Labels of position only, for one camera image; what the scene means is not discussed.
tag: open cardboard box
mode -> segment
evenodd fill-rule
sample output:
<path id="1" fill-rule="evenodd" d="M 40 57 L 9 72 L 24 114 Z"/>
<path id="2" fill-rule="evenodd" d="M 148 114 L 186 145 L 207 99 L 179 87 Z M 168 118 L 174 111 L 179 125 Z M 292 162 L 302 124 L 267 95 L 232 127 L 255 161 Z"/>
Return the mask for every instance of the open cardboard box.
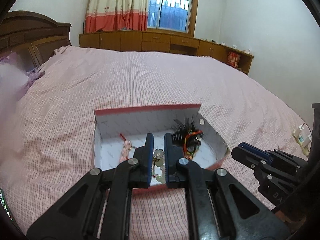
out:
<path id="1" fill-rule="evenodd" d="M 201 146 L 193 161 L 202 168 L 214 170 L 221 166 L 229 153 L 227 144 L 217 131 L 199 114 L 201 105 L 161 105 L 119 109 L 95 110 L 96 129 L 94 136 L 94 164 L 101 170 L 113 169 L 119 164 L 123 139 L 120 133 L 135 147 L 145 145 L 147 133 L 154 135 L 154 150 L 164 149 L 165 133 L 173 132 L 175 119 L 184 123 L 185 118 L 193 119 L 197 129 L 204 135 Z M 132 158 L 134 149 L 129 153 Z M 161 174 L 159 167 L 155 173 Z M 149 189 L 164 188 L 152 177 Z"/>

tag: white wall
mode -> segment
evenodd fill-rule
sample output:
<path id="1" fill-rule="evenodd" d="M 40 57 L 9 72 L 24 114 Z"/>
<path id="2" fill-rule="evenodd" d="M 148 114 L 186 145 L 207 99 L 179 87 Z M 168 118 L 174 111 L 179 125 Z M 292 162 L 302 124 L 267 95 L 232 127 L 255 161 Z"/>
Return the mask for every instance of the white wall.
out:
<path id="1" fill-rule="evenodd" d="M 309 125 L 320 102 L 320 28 L 302 0 L 226 0 L 220 42 L 254 55 L 249 76 Z"/>
<path id="2" fill-rule="evenodd" d="M 46 15 L 57 22 L 71 23 L 70 41 L 79 46 L 88 0 L 17 0 L 10 11 L 26 10 Z"/>
<path id="3" fill-rule="evenodd" d="M 224 7 L 225 0 L 198 0 L 195 38 L 219 41 Z"/>

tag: curtain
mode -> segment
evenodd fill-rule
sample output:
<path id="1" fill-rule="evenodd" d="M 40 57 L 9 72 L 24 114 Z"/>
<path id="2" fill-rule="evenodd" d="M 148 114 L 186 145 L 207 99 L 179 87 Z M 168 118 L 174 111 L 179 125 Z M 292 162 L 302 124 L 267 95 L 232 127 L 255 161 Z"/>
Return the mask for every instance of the curtain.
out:
<path id="1" fill-rule="evenodd" d="M 90 0 L 85 32 L 123 28 L 144 31 L 148 24 L 149 0 Z"/>

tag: drawer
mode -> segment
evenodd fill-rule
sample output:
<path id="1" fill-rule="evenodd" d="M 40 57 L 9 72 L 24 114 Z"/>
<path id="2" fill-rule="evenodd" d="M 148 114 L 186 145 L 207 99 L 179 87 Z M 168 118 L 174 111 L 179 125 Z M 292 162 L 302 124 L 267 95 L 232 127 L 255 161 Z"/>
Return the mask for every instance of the drawer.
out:
<path id="1" fill-rule="evenodd" d="M 169 52 L 170 43 L 161 43 L 161 42 L 142 42 L 142 51 L 160 51 L 160 52 Z"/>
<path id="2" fill-rule="evenodd" d="M 199 41 L 191 38 L 179 37 L 179 36 L 171 36 L 171 44 L 182 45 L 186 47 L 199 47 Z"/>
<path id="3" fill-rule="evenodd" d="M 143 33 L 142 41 L 161 42 L 170 44 L 170 35 L 160 33 Z"/>

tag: red string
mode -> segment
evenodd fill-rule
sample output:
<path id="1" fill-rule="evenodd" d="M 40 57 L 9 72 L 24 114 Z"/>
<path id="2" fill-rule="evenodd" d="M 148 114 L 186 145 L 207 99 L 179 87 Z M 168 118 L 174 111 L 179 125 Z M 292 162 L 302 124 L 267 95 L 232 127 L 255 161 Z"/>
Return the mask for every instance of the red string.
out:
<path id="1" fill-rule="evenodd" d="M 120 133 L 120 137 L 121 137 L 121 139 L 122 139 L 123 141 L 126 141 L 126 139 L 125 139 L 125 137 L 123 136 L 122 133 Z"/>

